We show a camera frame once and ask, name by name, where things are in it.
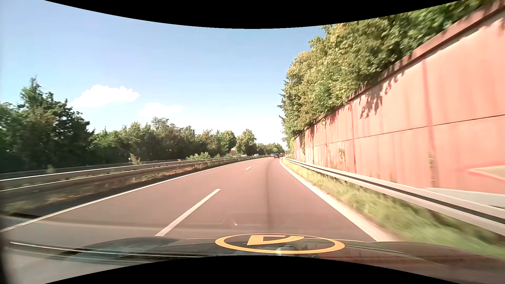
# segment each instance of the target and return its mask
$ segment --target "foliage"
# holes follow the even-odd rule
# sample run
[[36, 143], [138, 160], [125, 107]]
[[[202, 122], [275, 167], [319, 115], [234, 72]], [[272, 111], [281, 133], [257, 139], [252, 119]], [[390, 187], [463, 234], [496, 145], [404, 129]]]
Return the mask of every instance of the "foliage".
[[206, 160], [212, 159], [211, 155], [208, 152], [202, 152], [200, 155], [194, 154], [186, 158], [186, 160]]
[[130, 161], [134, 165], [140, 165], [140, 158], [136, 157], [134, 154], [130, 153]]
[[237, 153], [251, 156], [256, 153], [257, 147], [256, 137], [250, 129], [244, 130], [244, 132], [237, 137], [237, 145], [235, 146]]
[[284, 148], [281, 144], [278, 143], [269, 143], [269, 144], [258, 144], [258, 154], [260, 155], [270, 155], [270, 154], [280, 154], [284, 153]]
[[[237, 145], [231, 130], [196, 134], [191, 126], [178, 127], [158, 117], [145, 125], [133, 122], [118, 130], [89, 131], [81, 113], [67, 100], [58, 102], [53, 93], [42, 92], [36, 78], [21, 90], [20, 98], [20, 104], [0, 102], [0, 172], [230, 157]], [[253, 132], [246, 129], [241, 139], [249, 155], [255, 154]]]
[[310, 51], [300, 53], [286, 73], [281, 104], [285, 142], [319, 116], [343, 106], [348, 96], [483, 4], [460, 0], [374, 19], [325, 25]]

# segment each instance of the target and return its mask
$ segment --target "sky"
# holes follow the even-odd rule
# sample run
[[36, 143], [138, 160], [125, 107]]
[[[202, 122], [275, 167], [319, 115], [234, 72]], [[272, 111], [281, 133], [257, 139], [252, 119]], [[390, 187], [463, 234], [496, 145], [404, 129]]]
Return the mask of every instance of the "sky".
[[155, 23], [41, 0], [2, 0], [0, 101], [37, 76], [90, 130], [153, 116], [179, 127], [252, 130], [282, 142], [283, 82], [317, 27], [218, 29]]

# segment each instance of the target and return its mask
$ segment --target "road edge line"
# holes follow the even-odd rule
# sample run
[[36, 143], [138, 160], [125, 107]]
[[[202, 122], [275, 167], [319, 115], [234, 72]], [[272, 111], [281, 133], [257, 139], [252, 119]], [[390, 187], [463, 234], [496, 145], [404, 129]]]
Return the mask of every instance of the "road edge line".
[[331, 207], [337, 210], [340, 214], [342, 214], [345, 218], [351, 221], [354, 225], [360, 228], [363, 232], [369, 235], [377, 242], [401, 242], [400, 239], [392, 236], [386, 232], [384, 232], [379, 226], [367, 220], [361, 214], [353, 210], [351, 207], [345, 205], [344, 203], [337, 200], [332, 195], [327, 194], [324, 190], [319, 187], [310, 184], [303, 177], [295, 173], [293, 170], [288, 168], [281, 160], [279, 160], [281, 166], [292, 176], [294, 176], [298, 181], [300, 181], [303, 185], [305, 185], [308, 189], [314, 192], [317, 196], [319, 196], [322, 200], [328, 203]]
[[24, 225], [28, 225], [28, 224], [31, 224], [31, 223], [35, 223], [35, 222], [38, 222], [38, 221], [40, 221], [40, 220], [44, 220], [44, 219], [47, 219], [47, 218], [50, 218], [50, 217], [53, 217], [53, 216], [56, 216], [56, 215], [59, 215], [59, 214], [62, 214], [62, 213], [65, 213], [65, 212], [71, 211], [71, 210], [74, 210], [74, 209], [78, 209], [78, 208], [81, 208], [81, 207], [84, 207], [84, 206], [87, 206], [87, 205], [91, 205], [91, 204], [94, 204], [94, 203], [100, 202], [100, 201], [104, 201], [104, 200], [107, 200], [107, 199], [111, 199], [111, 198], [113, 198], [113, 197], [117, 197], [117, 196], [121, 196], [121, 195], [123, 195], [123, 194], [127, 194], [127, 193], [131, 193], [131, 192], [135, 192], [135, 191], [138, 191], [138, 190], [142, 190], [142, 189], [144, 189], [144, 188], [147, 188], [147, 187], [150, 187], [150, 186], [153, 186], [153, 185], [158, 185], [158, 184], [161, 184], [161, 183], [164, 183], [164, 182], [167, 182], [167, 181], [171, 181], [171, 180], [175, 180], [175, 179], [178, 179], [178, 178], [182, 178], [182, 177], [190, 176], [190, 175], [197, 174], [197, 173], [201, 173], [201, 172], [205, 172], [205, 171], [214, 170], [214, 169], [221, 168], [221, 167], [226, 167], [226, 166], [229, 166], [229, 165], [239, 164], [239, 163], [243, 163], [243, 162], [247, 162], [247, 161], [251, 161], [251, 160], [240, 161], [240, 162], [236, 162], [236, 163], [231, 163], [231, 164], [222, 165], [222, 166], [215, 167], [215, 168], [206, 169], [206, 170], [203, 170], [203, 171], [198, 171], [198, 172], [194, 172], [194, 173], [189, 173], [189, 174], [187, 174], [187, 175], [178, 176], [178, 177], [174, 177], [174, 178], [171, 178], [171, 179], [163, 180], [163, 181], [160, 181], [160, 182], [157, 182], [157, 183], [153, 183], [153, 184], [149, 184], [149, 185], [142, 186], [142, 187], [139, 187], [139, 188], [135, 188], [135, 189], [130, 190], [130, 191], [127, 191], [127, 192], [118, 193], [118, 194], [116, 194], [116, 195], [112, 195], [112, 196], [104, 197], [104, 198], [102, 198], [102, 199], [98, 199], [98, 200], [90, 201], [90, 202], [88, 202], [88, 203], [84, 203], [84, 204], [81, 204], [81, 205], [77, 205], [77, 206], [74, 206], [74, 207], [71, 207], [71, 208], [68, 208], [68, 209], [64, 209], [64, 210], [61, 210], [61, 211], [58, 211], [58, 212], [55, 212], [55, 213], [51, 213], [51, 214], [49, 214], [49, 215], [41, 216], [41, 217], [38, 217], [38, 218], [35, 218], [35, 219], [32, 219], [32, 220], [28, 220], [28, 221], [23, 222], [23, 223], [19, 223], [19, 224], [13, 225], [13, 226], [9, 226], [9, 227], [7, 227], [7, 228], [1, 229], [1, 230], [0, 230], [0, 233], [3, 233], [3, 232], [6, 232], [6, 231], [9, 231], [9, 230], [12, 230], [12, 229], [17, 228], [17, 227], [21, 227], [21, 226], [24, 226]]

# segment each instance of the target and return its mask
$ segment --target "lane marking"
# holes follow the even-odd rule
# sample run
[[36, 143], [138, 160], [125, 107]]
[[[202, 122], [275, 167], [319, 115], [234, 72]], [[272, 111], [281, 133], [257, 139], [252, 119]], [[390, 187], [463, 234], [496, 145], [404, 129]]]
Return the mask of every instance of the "lane marking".
[[340, 214], [342, 214], [345, 218], [347, 218], [349, 221], [351, 221], [354, 225], [356, 225], [358, 228], [360, 228], [363, 232], [365, 232], [367, 235], [369, 235], [375, 241], [377, 241], [377, 242], [401, 242], [400, 239], [384, 232], [379, 226], [366, 220], [363, 216], [361, 216], [361, 214], [357, 213], [349, 206], [336, 200], [333, 196], [326, 194], [326, 192], [324, 192], [319, 187], [307, 182], [303, 177], [299, 176], [293, 170], [291, 170], [286, 165], [284, 165], [284, 163], [282, 163], [281, 160], [279, 160], [279, 164], [281, 164], [281, 166], [287, 172], [289, 172], [292, 176], [294, 176], [296, 179], [298, 179], [303, 185], [305, 185], [308, 189], [312, 190], [312, 192], [314, 192], [317, 196], [319, 196], [322, 200], [324, 200], [326, 203], [328, 203], [331, 207], [333, 207], [335, 210], [337, 210]]
[[218, 193], [221, 189], [217, 189], [213, 191], [211, 194], [207, 195], [204, 199], [202, 199], [200, 202], [196, 203], [193, 207], [189, 208], [188, 211], [186, 211], [184, 214], [179, 216], [179, 218], [175, 219], [170, 225], [166, 226], [163, 230], [161, 230], [159, 233], [157, 233], [155, 236], [164, 236], [166, 235], [171, 229], [173, 229], [177, 224], [179, 224], [182, 220], [184, 220], [187, 216], [189, 216], [193, 211], [195, 211], [198, 207], [200, 207], [205, 201], [209, 200], [214, 194]]
[[231, 164], [227, 164], [227, 165], [222, 165], [222, 166], [215, 167], [215, 168], [212, 168], [212, 169], [206, 169], [206, 170], [203, 170], [203, 171], [189, 173], [187, 175], [178, 176], [178, 177], [174, 177], [174, 178], [167, 179], [167, 180], [164, 180], [164, 181], [160, 181], [160, 182], [157, 182], [157, 183], [153, 183], [153, 184], [150, 184], [150, 185], [142, 186], [142, 187], [136, 188], [134, 190], [130, 190], [130, 191], [127, 191], [127, 192], [119, 193], [119, 194], [116, 194], [116, 195], [112, 195], [112, 196], [109, 196], [109, 197], [105, 197], [105, 198], [102, 198], [102, 199], [98, 199], [98, 200], [95, 200], [95, 201], [91, 201], [91, 202], [88, 202], [88, 203], [77, 205], [77, 206], [74, 206], [74, 207], [71, 207], [71, 208], [68, 208], [68, 209], [64, 209], [62, 211], [58, 211], [58, 212], [55, 212], [55, 213], [52, 213], [52, 214], [49, 214], [49, 215], [46, 215], [46, 216], [38, 217], [38, 218], [29, 220], [29, 221], [26, 221], [26, 222], [23, 222], [23, 223], [19, 223], [19, 224], [16, 224], [16, 225], [13, 225], [13, 226], [1, 229], [0, 233], [3, 233], [3, 232], [8, 231], [8, 230], [12, 230], [12, 229], [17, 228], [17, 227], [28, 225], [28, 224], [31, 224], [31, 223], [34, 223], [34, 222], [37, 222], [37, 221], [40, 221], [40, 220], [44, 220], [46, 218], [53, 217], [53, 216], [56, 216], [56, 215], [59, 215], [59, 214], [62, 214], [62, 213], [65, 213], [65, 212], [68, 212], [68, 211], [71, 211], [71, 210], [74, 210], [74, 209], [78, 209], [78, 208], [81, 208], [81, 207], [84, 207], [84, 206], [87, 206], [87, 205], [91, 205], [91, 204], [94, 204], [94, 203], [97, 203], [97, 202], [100, 202], [100, 201], [104, 201], [104, 200], [107, 200], [107, 199], [110, 199], [110, 198], [113, 198], [113, 197], [117, 197], [117, 196], [120, 196], [120, 195], [123, 195], [123, 194], [135, 192], [135, 191], [138, 191], [138, 190], [142, 190], [144, 188], [147, 188], [147, 187], [150, 187], [150, 186], [154, 186], [154, 185], [158, 185], [158, 184], [161, 184], [161, 183], [164, 183], [164, 182], [167, 182], [167, 181], [175, 180], [175, 179], [182, 178], [182, 177], [187, 177], [187, 176], [190, 176], [190, 175], [193, 175], [193, 174], [197, 174], [197, 173], [201, 173], [201, 172], [206, 172], [206, 171], [214, 170], [214, 169], [221, 168], [221, 167], [235, 165], [235, 164], [239, 164], [239, 163], [243, 163], [243, 162], [249, 162], [249, 161], [250, 160], [245, 160], [245, 161], [240, 161], [240, 162], [231, 163]]

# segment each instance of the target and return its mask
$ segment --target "yellow circle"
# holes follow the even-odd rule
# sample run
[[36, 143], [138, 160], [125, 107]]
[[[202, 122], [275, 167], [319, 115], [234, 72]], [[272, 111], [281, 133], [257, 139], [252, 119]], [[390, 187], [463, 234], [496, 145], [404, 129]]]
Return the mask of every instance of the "yellow circle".
[[253, 253], [281, 253], [281, 254], [314, 254], [314, 253], [328, 253], [328, 252], [334, 252], [341, 250], [345, 247], [345, 245], [339, 241], [335, 241], [332, 239], [327, 239], [327, 238], [322, 238], [320, 236], [312, 236], [312, 235], [303, 235], [303, 234], [283, 234], [283, 235], [301, 235], [301, 236], [309, 236], [311, 238], [317, 238], [317, 239], [322, 239], [322, 240], [327, 240], [335, 245], [333, 247], [325, 248], [325, 249], [320, 249], [320, 250], [308, 250], [308, 251], [272, 251], [272, 250], [260, 250], [260, 249], [249, 249], [249, 248], [243, 248], [243, 247], [237, 247], [237, 246], [232, 246], [230, 244], [227, 244], [225, 242], [226, 239], [232, 238], [234, 236], [241, 236], [241, 235], [253, 235], [253, 234], [260, 234], [260, 233], [247, 233], [247, 234], [236, 234], [236, 235], [229, 235], [229, 236], [224, 236], [222, 238], [219, 238], [215, 241], [216, 245], [221, 246], [223, 248], [227, 249], [233, 249], [233, 250], [238, 250], [238, 251], [245, 251], [245, 252], [253, 252]]

